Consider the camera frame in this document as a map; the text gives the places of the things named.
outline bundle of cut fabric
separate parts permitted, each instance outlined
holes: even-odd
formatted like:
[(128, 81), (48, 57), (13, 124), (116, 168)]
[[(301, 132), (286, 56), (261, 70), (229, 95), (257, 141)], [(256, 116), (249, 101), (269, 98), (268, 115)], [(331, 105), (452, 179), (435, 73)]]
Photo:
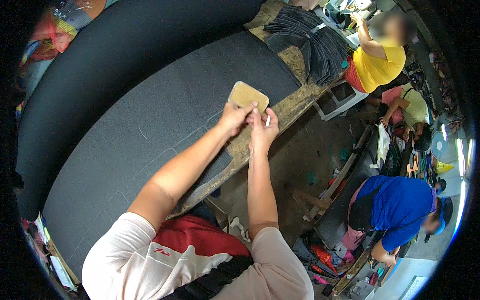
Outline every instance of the bundle of cut fabric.
[(264, 30), (273, 33), (265, 39), (273, 52), (290, 46), (300, 49), (306, 76), (310, 75), (315, 84), (336, 79), (347, 66), (348, 43), (314, 13), (286, 6)]

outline concrete floor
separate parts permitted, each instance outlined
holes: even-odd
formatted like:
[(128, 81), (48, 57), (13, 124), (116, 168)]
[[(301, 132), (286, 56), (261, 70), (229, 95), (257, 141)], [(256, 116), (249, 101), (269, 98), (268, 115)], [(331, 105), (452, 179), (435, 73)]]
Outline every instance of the concrete floor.
[[(276, 196), (280, 231), (290, 246), (310, 227), (308, 222), (302, 220), (304, 213), (285, 190), (285, 185), (318, 197), (328, 187), (334, 170), (344, 165), (346, 159), (342, 161), (340, 153), (348, 153), (348, 157), (362, 132), (363, 126), (359, 119), (336, 117), (325, 122), (311, 108), (273, 142), (269, 153), (270, 176)], [(318, 179), (312, 186), (307, 184), (309, 173)], [(221, 187), (220, 198), (213, 200), (230, 218), (238, 216), (246, 229), (247, 175), (248, 165), (225, 182)], [(230, 233), (242, 240), (237, 230)], [(323, 285), (314, 288), (316, 299), (323, 299), (320, 294)]]

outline white fabric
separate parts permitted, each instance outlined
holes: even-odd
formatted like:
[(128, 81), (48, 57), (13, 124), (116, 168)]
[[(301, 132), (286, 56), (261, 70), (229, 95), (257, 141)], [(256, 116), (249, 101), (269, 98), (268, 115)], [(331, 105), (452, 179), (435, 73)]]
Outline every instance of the white fabric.
[(388, 135), (387, 131), (385, 131), (385, 127), (380, 123), (376, 124), (378, 127), (378, 148), (377, 148), (377, 164), (376, 165), (368, 165), (371, 168), (380, 168), (380, 158), (384, 160), (387, 158), (388, 147), (390, 146), (390, 136)]
[[(125, 213), (92, 247), (83, 265), (83, 286), (92, 300), (159, 299), (231, 258), (195, 254), (193, 246), (179, 253), (151, 242), (152, 225)], [(313, 299), (313, 286), (302, 263), (280, 231), (267, 227), (252, 244), (254, 264), (213, 299)]]

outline white plastic stool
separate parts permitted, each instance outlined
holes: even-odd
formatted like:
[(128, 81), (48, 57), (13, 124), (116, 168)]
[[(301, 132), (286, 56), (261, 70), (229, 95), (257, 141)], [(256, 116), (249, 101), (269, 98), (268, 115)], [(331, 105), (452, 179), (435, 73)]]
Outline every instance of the white plastic stool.
[[(336, 83), (334, 86), (332, 86), (331, 88), (333, 87), (336, 87), (340, 84), (343, 84), (345, 83), (346, 81), (344, 79), (342, 79), (341, 81), (339, 81), (338, 83)], [(342, 112), (346, 111), (347, 109), (351, 108), (352, 106), (354, 106), (355, 104), (359, 103), (361, 100), (365, 99), (369, 93), (362, 93), (360, 92), (359, 90), (357, 90), (356, 88), (354, 88), (352, 86), (352, 89), (353, 89), (353, 94), (347, 96), (345, 99), (343, 100), (338, 100), (335, 95), (333, 94), (331, 88), (329, 88), (327, 90), (327, 92), (330, 94), (330, 96), (332, 97), (333, 101), (335, 101), (335, 104), (336, 104), (336, 109), (334, 111), (332, 111), (331, 113), (328, 113), (328, 114), (324, 114), (324, 112), (322, 111), (322, 109), (320, 108), (320, 106), (318, 105), (318, 103), (315, 101), (313, 103), (313, 106), (315, 107), (315, 109), (317, 110), (318, 114), (320, 115), (320, 117), (322, 118), (322, 120), (324, 121), (328, 121), (330, 120), (331, 118), (333, 117), (336, 117), (338, 116), (339, 114), (341, 114)]]

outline person in blue shirt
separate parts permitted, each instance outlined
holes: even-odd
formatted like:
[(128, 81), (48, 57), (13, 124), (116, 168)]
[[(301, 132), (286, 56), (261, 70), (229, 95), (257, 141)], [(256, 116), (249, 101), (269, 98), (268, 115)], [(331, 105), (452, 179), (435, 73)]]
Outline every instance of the person in blue shirt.
[(396, 264), (400, 246), (411, 240), (420, 227), (439, 234), (450, 221), (450, 198), (436, 197), (435, 189), (421, 179), (372, 176), (355, 192), (348, 212), (348, 232), (342, 239), (347, 249), (355, 249), (364, 233), (383, 230), (372, 256), (386, 266)]

